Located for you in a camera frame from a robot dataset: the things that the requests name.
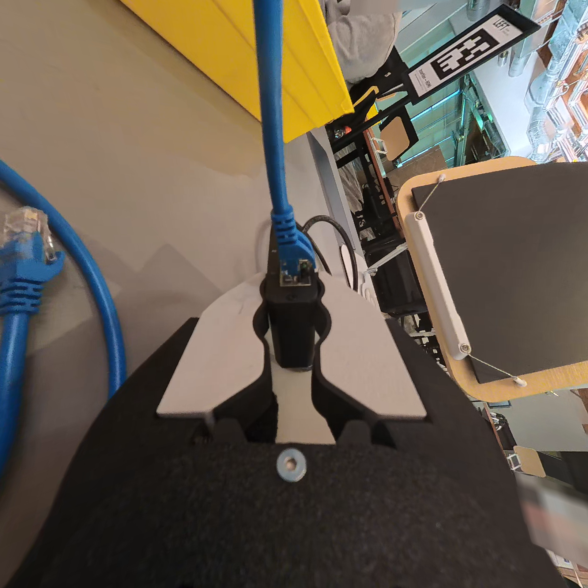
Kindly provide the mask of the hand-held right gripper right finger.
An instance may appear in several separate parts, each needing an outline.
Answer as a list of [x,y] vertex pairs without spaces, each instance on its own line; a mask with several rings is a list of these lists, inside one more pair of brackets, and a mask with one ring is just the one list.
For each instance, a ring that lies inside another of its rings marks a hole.
[[424,419],[426,409],[381,312],[319,275],[312,402],[325,419]]

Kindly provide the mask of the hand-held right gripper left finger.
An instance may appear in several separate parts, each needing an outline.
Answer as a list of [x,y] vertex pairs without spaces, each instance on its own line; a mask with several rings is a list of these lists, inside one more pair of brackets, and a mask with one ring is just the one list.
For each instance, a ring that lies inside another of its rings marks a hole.
[[202,313],[157,408],[159,417],[259,419],[272,405],[264,273]]

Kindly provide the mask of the black ethernet adapter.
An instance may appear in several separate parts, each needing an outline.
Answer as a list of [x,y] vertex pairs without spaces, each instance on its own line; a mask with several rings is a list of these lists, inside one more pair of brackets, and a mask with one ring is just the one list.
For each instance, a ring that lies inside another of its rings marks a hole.
[[310,371],[315,348],[318,276],[302,261],[302,274],[281,273],[275,230],[270,230],[267,272],[262,286],[276,363],[292,371]]

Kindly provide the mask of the wood-edged black board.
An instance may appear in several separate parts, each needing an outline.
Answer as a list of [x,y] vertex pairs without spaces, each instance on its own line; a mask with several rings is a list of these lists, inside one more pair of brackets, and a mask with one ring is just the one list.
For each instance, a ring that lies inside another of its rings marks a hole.
[[[405,217],[427,217],[471,345],[448,352]],[[506,401],[587,385],[587,163],[509,156],[407,180],[396,211],[446,367],[464,393]]]

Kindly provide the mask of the yellow plastic bin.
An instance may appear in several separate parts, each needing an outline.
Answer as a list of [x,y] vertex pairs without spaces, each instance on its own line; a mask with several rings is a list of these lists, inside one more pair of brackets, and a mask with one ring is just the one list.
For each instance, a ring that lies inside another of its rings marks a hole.
[[[252,1],[122,1],[261,120]],[[283,139],[354,111],[319,1],[283,2]]]

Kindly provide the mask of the black white tag sign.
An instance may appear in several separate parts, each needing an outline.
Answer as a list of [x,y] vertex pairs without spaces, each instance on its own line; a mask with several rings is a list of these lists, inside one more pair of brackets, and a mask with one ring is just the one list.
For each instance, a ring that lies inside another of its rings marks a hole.
[[538,30],[538,23],[501,4],[403,73],[408,103],[418,104]]

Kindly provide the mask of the grey cloth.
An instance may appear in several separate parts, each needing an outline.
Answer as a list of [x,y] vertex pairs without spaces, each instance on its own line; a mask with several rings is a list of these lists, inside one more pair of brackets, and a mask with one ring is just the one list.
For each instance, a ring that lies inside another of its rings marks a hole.
[[348,88],[374,76],[401,27],[400,1],[319,1]]

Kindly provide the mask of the white bar bracket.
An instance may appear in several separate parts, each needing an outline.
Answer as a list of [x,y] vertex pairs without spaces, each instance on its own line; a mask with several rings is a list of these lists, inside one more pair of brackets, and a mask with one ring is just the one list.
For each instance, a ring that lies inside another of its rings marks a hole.
[[423,289],[427,289],[429,306],[438,319],[436,330],[444,336],[449,355],[455,361],[461,361],[472,348],[440,263],[427,217],[418,210],[408,213],[405,221],[410,254],[420,268]]

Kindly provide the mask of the silver ventilation duct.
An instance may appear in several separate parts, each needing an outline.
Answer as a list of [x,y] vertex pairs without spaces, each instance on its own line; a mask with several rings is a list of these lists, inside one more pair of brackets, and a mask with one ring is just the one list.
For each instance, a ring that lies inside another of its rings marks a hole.
[[587,162],[587,1],[566,1],[548,49],[548,65],[526,96],[528,158]]

